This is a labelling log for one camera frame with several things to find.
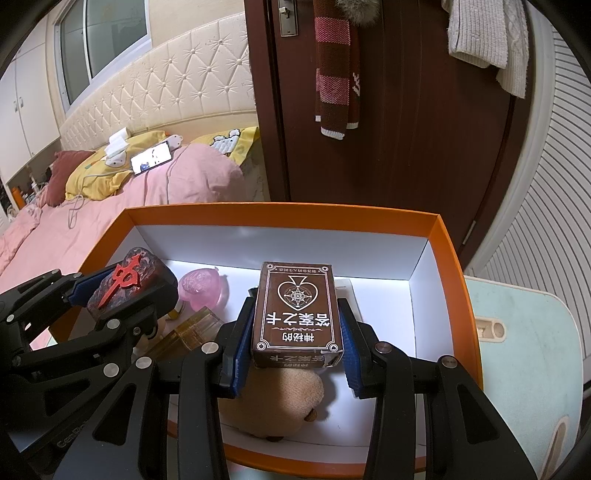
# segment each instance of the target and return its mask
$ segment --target smartphone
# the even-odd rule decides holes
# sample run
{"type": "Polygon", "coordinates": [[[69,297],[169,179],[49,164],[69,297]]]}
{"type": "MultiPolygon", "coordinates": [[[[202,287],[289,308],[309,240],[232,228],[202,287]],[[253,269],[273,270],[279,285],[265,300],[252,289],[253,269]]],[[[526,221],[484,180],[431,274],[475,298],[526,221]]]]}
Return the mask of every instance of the smartphone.
{"type": "Polygon", "coordinates": [[[163,142],[132,157],[131,168],[134,174],[138,175],[172,159],[170,147],[166,142],[163,142]]]}

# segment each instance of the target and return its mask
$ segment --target striped scarf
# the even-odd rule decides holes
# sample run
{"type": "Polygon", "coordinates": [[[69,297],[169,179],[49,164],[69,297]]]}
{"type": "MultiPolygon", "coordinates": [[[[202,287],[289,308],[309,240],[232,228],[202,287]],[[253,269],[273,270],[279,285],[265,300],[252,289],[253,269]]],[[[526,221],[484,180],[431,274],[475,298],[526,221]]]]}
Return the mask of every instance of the striped scarf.
{"type": "Polygon", "coordinates": [[[342,140],[359,125],[359,36],[335,0],[314,0],[316,121],[327,137],[342,140]]]}

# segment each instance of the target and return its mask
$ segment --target window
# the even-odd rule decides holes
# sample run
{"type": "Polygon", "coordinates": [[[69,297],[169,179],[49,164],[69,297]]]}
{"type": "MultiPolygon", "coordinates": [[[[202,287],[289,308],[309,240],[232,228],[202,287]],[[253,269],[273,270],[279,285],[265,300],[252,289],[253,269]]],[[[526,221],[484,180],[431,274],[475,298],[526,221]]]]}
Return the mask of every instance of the window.
{"type": "Polygon", "coordinates": [[[145,0],[73,0],[56,24],[64,109],[151,48],[145,0]]]}

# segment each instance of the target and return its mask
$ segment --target door lock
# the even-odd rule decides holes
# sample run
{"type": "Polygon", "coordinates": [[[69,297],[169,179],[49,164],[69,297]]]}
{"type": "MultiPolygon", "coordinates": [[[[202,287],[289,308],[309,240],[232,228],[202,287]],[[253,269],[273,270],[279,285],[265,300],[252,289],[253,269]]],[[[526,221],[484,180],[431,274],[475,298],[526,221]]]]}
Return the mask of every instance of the door lock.
{"type": "Polygon", "coordinates": [[[295,37],[298,34],[296,2],[297,0],[278,0],[282,37],[295,37]]]}

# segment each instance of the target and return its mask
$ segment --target white knit sweater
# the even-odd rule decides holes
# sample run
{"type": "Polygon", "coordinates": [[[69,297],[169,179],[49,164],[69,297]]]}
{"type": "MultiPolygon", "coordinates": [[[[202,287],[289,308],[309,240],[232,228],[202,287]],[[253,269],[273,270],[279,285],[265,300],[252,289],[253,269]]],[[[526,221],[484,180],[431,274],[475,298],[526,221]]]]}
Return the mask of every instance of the white knit sweater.
{"type": "Polygon", "coordinates": [[[449,12],[450,55],[478,67],[499,67],[497,81],[525,97],[529,42],[522,0],[441,0],[449,12]]]}

